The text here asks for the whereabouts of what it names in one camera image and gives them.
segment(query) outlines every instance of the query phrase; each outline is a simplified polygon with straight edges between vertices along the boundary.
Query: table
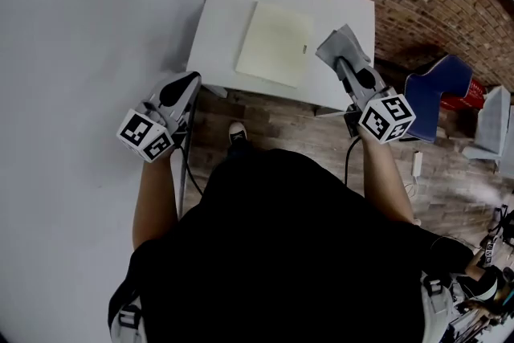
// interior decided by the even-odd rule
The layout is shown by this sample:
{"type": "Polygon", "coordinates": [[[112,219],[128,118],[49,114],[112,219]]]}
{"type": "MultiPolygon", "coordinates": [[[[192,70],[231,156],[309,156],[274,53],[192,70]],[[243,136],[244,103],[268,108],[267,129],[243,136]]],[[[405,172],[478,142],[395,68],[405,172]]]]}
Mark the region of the table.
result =
{"type": "Polygon", "coordinates": [[[374,3],[370,0],[206,0],[187,65],[202,84],[219,96],[225,88],[278,96],[323,108],[346,111],[352,103],[336,73],[315,56],[316,49],[346,23],[373,65],[374,3]],[[314,18],[308,69],[298,88],[235,71],[256,2],[276,4],[314,18]]]}

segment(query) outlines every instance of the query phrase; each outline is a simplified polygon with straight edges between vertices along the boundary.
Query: sneaker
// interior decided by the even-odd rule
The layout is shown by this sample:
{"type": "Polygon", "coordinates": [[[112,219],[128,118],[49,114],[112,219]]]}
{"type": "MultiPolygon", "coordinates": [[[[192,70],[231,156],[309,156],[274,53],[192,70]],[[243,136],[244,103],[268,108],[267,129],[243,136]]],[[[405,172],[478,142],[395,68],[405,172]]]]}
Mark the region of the sneaker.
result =
{"type": "Polygon", "coordinates": [[[247,130],[244,128],[243,123],[235,121],[230,125],[228,129],[228,138],[230,139],[230,143],[233,145],[235,141],[238,139],[247,139],[247,130]]]}

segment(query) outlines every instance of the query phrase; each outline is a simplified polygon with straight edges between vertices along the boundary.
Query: desk leg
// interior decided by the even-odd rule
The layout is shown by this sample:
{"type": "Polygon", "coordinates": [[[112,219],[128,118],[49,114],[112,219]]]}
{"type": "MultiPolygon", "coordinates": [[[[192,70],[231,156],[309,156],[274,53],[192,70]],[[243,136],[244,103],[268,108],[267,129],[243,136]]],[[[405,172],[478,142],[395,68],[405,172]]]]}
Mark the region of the desk leg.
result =
{"type": "Polygon", "coordinates": [[[335,117],[335,116],[343,116],[345,112],[340,110],[336,110],[333,108],[318,108],[314,112],[315,117],[335,117]]]}
{"type": "Polygon", "coordinates": [[[211,84],[203,84],[202,86],[204,88],[206,88],[207,90],[210,90],[211,92],[213,92],[217,97],[226,99],[226,95],[228,94],[228,92],[226,91],[225,88],[222,88],[221,86],[213,86],[211,84]]]}

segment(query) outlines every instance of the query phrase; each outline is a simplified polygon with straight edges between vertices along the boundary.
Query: black sleeve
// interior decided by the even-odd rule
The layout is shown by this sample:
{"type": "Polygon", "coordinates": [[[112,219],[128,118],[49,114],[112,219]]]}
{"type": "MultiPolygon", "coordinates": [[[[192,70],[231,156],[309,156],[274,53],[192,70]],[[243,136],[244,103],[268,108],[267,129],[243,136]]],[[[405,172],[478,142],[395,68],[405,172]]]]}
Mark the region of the black sleeve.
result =
{"type": "Polygon", "coordinates": [[[160,249],[160,239],[149,240],[141,244],[132,253],[130,264],[128,266],[127,276],[109,301],[109,330],[111,329],[114,317],[120,311],[120,309],[140,295],[142,282],[145,281],[145,273],[146,271],[152,269],[154,262],[156,261],[155,257],[159,254],[160,249]]]}
{"type": "Polygon", "coordinates": [[[458,240],[414,225],[406,227],[406,235],[412,242],[411,251],[419,258],[420,267],[427,275],[463,274],[473,259],[471,249],[458,240]]]}

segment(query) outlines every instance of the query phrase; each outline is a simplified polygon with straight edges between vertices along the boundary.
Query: blue chair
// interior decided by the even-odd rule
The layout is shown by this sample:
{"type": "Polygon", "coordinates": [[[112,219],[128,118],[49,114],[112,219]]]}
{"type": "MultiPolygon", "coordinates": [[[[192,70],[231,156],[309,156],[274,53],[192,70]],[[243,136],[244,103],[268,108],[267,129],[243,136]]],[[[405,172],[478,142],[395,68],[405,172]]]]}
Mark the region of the blue chair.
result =
{"type": "Polygon", "coordinates": [[[473,71],[454,55],[447,55],[420,69],[427,68],[428,71],[424,74],[409,75],[405,82],[405,98],[416,115],[416,120],[407,133],[422,141],[433,143],[442,94],[450,93],[457,97],[465,97],[473,71]]]}

